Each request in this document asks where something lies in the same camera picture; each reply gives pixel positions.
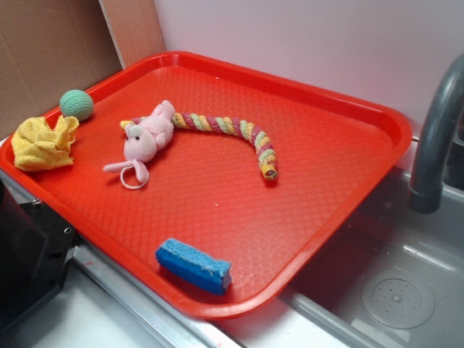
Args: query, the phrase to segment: faucet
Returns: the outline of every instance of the faucet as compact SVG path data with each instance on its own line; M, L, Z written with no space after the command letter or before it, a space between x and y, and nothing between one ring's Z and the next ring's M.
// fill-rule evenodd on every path
M408 207L429 214L440 207L443 182L464 189L464 54L435 92L415 153Z

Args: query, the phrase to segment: sink drain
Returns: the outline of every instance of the sink drain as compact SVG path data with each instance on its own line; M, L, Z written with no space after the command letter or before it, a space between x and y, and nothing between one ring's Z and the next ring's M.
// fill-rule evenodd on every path
M414 328L434 312L434 295L420 279L399 270L388 270L368 279L362 303L369 315L391 328Z

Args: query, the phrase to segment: pink plush toy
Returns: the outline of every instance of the pink plush toy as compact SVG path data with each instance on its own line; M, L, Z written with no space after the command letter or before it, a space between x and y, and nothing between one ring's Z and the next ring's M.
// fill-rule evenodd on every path
M124 157L127 161L105 165L103 170L109 173L121 172L121 183L127 189L145 186L150 176L145 163L152 160L158 150L165 148L173 138L174 114L173 105L164 100L154 108L150 116L122 123L121 127L127 137L124 144ZM124 172L131 168L135 169L136 178L141 183L138 186L130 186L124 181Z

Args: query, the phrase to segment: yellow towel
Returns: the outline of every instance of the yellow towel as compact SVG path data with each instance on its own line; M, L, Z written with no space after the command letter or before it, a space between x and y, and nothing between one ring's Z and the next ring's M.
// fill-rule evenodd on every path
M28 118L12 138L14 165L28 172L71 165L71 144L78 126L76 117L59 116L54 130L44 117Z

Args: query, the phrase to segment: sink basin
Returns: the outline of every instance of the sink basin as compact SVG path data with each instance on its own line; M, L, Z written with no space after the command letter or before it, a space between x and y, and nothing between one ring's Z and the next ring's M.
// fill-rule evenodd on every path
M464 196L446 187L421 215L408 179L391 171L291 287L380 347L462 347Z

